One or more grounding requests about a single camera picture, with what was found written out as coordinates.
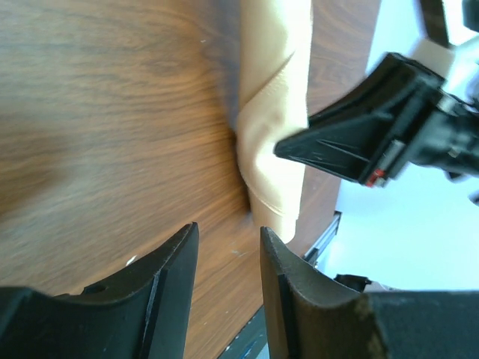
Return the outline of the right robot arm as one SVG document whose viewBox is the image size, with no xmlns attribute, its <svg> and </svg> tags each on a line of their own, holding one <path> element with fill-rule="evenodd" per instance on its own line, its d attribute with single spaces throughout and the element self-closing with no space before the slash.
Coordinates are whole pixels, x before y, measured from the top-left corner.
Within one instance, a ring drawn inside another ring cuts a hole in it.
<svg viewBox="0 0 479 359">
<path fill-rule="evenodd" d="M 423 37 L 388 52 L 347 95 L 312 114 L 274 153 L 367 187 L 407 164 L 456 182 L 478 175 L 478 3 L 419 4 Z"/>
</svg>

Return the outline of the peach cloth napkin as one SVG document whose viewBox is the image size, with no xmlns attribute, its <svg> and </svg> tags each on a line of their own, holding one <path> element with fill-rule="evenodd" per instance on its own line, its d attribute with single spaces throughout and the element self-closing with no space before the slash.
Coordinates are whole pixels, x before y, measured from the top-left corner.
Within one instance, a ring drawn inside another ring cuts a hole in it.
<svg viewBox="0 0 479 359">
<path fill-rule="evenodd" d="M 259 227 L 285 243 L 296 233 L 305 166 L 275 145 L 308 126 L 313 31 L 310 1 L 241 1 L 237 161 Z"/>
</svg>

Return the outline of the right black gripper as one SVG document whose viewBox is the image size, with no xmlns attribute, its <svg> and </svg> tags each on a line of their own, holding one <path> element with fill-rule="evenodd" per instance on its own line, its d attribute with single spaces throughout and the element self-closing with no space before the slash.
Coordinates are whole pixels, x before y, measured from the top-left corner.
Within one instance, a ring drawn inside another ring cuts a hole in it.
<svg viewBox="0 0 479 359">
<path fill-rule="evenodd" d="M 439 92 L 445 79 L 418 61 L 389 52 L 346 96 L 308 118 L 308 128 L 280 140 L 274 154 L 361 185 L 388 173 L 427 107 L 408 162 L 444 171 L 451 182 L 478 176 L 478 94 L 469 101 Z"/>
</svg>

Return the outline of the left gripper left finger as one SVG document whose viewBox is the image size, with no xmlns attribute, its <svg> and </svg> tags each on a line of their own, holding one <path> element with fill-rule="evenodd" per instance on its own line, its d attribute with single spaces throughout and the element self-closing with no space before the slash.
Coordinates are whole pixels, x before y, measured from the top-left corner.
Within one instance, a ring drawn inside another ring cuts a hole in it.
<svg viewBox="0 0 479 359">
<path fill-rule="evenodd" d="M 187 224 L 79 295 L 1 288 L 1 357 L 182 358 L 198 244 Z"/>
</svg>

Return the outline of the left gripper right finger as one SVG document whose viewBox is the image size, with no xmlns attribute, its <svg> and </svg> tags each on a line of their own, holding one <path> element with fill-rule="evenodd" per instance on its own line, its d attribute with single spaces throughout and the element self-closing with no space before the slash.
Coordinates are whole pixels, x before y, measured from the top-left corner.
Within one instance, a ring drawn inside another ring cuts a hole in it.
<svg viewBox="0 0 479 359">
<path fill-rule="evenodd" d="M 271 358 L 477 358 L 478 292 L 358 292 L 260 230 Z"/>
</svg>

